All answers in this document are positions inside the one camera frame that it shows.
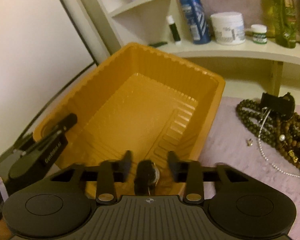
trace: white cap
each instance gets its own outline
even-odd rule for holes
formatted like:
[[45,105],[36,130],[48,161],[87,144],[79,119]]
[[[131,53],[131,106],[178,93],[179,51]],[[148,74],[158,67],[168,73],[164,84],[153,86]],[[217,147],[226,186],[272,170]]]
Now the white cap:
[[251,31],[254,33],[266,33],[267,26],[262,25],[262,24],[253,24],[253,25],[251,25]]
[[223,12],[211,15],[214,22],[241,22],[243,21],[242,13],[239,12]]
[[175,23],[175,22],[174,22],[174,19],[173,19],[173,17],[172,17],[172,15],[169,15],[169,16],[167,16],[166,18],[167,18],[167,22],[168,22],[169,25]]

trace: gray ribbed panel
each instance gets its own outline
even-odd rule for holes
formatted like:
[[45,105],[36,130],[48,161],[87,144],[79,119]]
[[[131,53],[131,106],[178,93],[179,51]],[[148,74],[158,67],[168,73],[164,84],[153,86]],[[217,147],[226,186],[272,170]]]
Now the gray ribbed panel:
[[100,207],[86,225],[59,240],[238,240],[215,228],[201,208],[184,205],[177,196],[153,196],[152,203],[148,198],[124,196],[116,205]]

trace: pink cloth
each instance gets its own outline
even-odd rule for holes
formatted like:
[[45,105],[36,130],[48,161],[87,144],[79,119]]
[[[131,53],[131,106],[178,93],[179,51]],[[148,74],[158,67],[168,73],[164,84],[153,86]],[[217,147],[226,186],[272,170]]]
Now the pink cloth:
[[[199,161],[205,166],[214,166],[219,162],[229,164],[290,197],[297,207],[297,218],[289,236],[300,240],[300,179],[277,172],[260,155],[256,137],[236,116],[235,107],[241,100],[222,98]],[[296,107],[296,112],[300,114],[300,106]],[[246,139],[250,138],[253,140],[253,146],[248,147]],[[263,142],[262,147],[269,161],[275,162],[285,171],[300,174],[299,170],[281,157],[275,149]],[[214,193],[212,184],[207,183],[205,198],[211,198]]]

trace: yellow-green shampoo bottle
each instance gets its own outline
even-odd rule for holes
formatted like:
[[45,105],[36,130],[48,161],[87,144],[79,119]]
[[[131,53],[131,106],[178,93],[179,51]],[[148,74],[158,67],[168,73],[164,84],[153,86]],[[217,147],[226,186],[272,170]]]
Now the yellow-green shampoo bottle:
[[272,0],[275,42],[294,48],[297,38],[296,8],[293,0]]

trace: blue bottle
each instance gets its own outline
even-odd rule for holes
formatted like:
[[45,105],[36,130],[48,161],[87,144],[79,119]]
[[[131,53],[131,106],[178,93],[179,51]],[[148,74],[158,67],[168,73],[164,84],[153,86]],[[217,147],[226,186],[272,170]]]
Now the blue bottle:
[[207,20],[200,0],[180,0],[182,10],[188,21],[194,44],[211,41]]

